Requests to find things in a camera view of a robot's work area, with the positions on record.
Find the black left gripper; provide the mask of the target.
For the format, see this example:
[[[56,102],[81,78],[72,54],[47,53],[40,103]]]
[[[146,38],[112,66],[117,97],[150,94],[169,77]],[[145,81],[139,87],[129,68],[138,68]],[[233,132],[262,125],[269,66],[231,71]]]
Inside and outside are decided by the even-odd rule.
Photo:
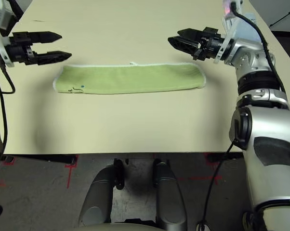
[[[31,46],[33,43],[52,43],[61,38],[61,35],[50,31],[14,32],[12,36],[8,37],[9,44],[5,46],[5,50],[13,63],[19,62],[25,65],[59,63],[70,58],[72,54],[63,51],[50,51],[36,55]]]

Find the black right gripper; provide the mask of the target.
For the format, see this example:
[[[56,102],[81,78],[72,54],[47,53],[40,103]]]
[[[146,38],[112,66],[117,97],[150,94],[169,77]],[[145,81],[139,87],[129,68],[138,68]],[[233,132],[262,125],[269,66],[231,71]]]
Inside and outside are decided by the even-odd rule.
[[[202,31],[187,28],[177,33],[178,36],[169,37],[168,42],[176,50],[190,54],[193,60],[214,59],[224,42],[218,29],[211,27],[205,27]]]

